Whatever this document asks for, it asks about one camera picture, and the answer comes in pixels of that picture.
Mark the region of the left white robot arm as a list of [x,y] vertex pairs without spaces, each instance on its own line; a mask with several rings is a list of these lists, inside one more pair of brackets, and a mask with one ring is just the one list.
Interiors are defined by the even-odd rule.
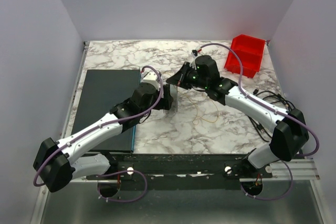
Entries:
[[161,88],[143,82],[132,97],[115,105],[107,114],[92,125],[66,138],[42,141],[35,157],[33,168],[37,178],[51,193],[67,186],[71,180],[97,175],[102,177],[114,161],[107,154],[85,156],[85,153],[100,143],[120,135],[140,123],[152,110],[170,110],[174,99],[168,84]]

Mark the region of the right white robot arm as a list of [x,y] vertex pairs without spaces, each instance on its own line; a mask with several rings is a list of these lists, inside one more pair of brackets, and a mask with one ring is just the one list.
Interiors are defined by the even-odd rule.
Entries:
[[185,62],[167,83],[182,89],[203,89],[210,99],[243,112],[270,131],[270,142],[251,151],[246,158],[248,166],[254,169],[292,160],[309,139],[300,110],[287,111],[248,93],[235,81],[220,76],[216,61],[209,55]]

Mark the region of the dark grey flat box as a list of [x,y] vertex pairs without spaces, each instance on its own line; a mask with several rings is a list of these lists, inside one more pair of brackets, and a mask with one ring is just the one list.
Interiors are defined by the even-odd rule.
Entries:
[[[129,98],[139,86],[139,70],[94,70],[86,73],[71,133],[77,133],[102,118],[115,105]],[[134,150],[135,127],[109,138],[90,152]]]

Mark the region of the red plastic bin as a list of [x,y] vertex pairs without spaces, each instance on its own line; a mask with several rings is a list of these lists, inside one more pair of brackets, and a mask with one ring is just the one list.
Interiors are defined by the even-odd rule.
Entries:
[[253,78],[260,71],[265,43],[265,40],[243,34],[233,39],[230,48],[242,62],[243,76]]

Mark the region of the aluminium frame rail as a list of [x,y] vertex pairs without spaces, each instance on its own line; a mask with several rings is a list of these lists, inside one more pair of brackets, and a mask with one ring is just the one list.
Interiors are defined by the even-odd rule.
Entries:
[[[160,85],[161,85],[160,88],[163,87],[163,85],[167,84],[166,81],[162,80],[161,74],[158,71],[156,71],[153,67],[144,66],[141,70],[141,73],[144,70],[153,70],[157,74],[157,76],[159,77]],[[243,88],[240,81],[235,81],[235,82],[238,83],[238,86],[240,88]],[[200,89],[200,88],[192,88],[192,89],[195,89],[197,91],[202,91],[202,92],[205,93],[205,91],[203,89]],[[257,93],[250,93],[250,94],[258,97]],[[287,103],[287,106],[285,108],[282,108],[282,109],[285,109],[287,111],[291,111],[291,110],[296,109],[296,108],[291,103]],[[144,122],[150,116],[150,114],[144,116],[142,118],[142,120],[140,121],[140,123]],[[306,123],[305,123],[304,127],[307,129],[309,136],[311,136],[313,134],[313,131],[310,128],[307,127]],[[242,180],[241,179],[239,190],[242,190],[247,197],[259,200],[260,199],[260,193],[263,190],[264,183],[267,182],[267,181],[289,180],[291,183],[293,183],[297,180],[316,180],[318,178],[318,172],[317,172],[317,168],[315,166],[314,161],[311,159],[310,154],[301,154],[300,151],[301,151],[301,149],[294,156],[294,158],[292,160],[288,161],[288,162],[286,162],[286,161],[275,161],[275,162],[269,163],[270,170],[271,170],[271,173],[272,173],[271,178],[264,178],[264,179],[257,178],[253,182],[248,182],[247,180]],[[109,153],[112,153],[112,152],[104,151],[104,152],[101,152],[100,154],[107,154],[108,155]],[[90,151],[87,151],[85,153],[85,156],[94,156],[94,155],[90,154]],[[98,180],[89,180],[87,177],[88,176],[79,177],[79,178],[71,180],[70,182],[80,181],[80,180],[84,180],[85,182],[96,182],[97,183],[97,191],[98,191],[98,194],[99,194],[100,198],[104,199],[106,202],[110,202],[110,201],[119,202],[120,201],[119,192],[122,191],[122,190],[117,189],[117,188],[112,188],[110,190],[104,190],[103,186],[99,185]],[[37,183],[40,184],[39,187],[41,187],[41,186],[46,187],[46,186],[42,185],[41,178],[37,178]],[[141,195],[145,195],[148,190],[149,189],[148,189],[147,185],[145,185],[143,187],[143,189],[137,190],[137,191],[140,191]]]

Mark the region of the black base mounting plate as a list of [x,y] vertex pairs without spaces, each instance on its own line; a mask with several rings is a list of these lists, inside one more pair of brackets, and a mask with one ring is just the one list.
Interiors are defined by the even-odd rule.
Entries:
[[271,178],[270,165],[251,168],[244,154],[116,154],[110,168],[90,175],[104,190],[239,190],[240,180]]

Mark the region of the white perforated cable spool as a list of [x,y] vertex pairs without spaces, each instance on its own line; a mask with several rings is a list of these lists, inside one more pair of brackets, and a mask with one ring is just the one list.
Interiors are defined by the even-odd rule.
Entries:
[[178,90],[177,86],[165,84],[163,89],[163,100],[165,105],[165,113],[173,114],[178,111]]

